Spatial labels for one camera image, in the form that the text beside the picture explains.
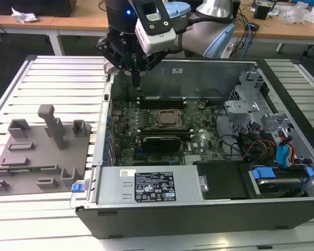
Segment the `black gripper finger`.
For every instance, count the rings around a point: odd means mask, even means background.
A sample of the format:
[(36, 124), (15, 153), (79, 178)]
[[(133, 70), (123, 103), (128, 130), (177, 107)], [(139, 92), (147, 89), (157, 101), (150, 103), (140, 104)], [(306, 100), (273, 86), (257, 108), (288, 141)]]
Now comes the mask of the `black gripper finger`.
[(96, 49), (105, 57), (115, 68), (124, 70), (131, 76), (131, 83), (137, 86), (137, 71), (135, 58), (132, 53), (132, 44), (126, 37), (120, 37), (119, 40), (111, 37), (100, 38)]
[(145, 71), (152, 70), (157, 66), (168, 54), (170, 50), (163, 50), (160, 52), (147, 55), (142, 48), (137, 49), (136, 53), (136, 87), (140, 87), (141, 76)]

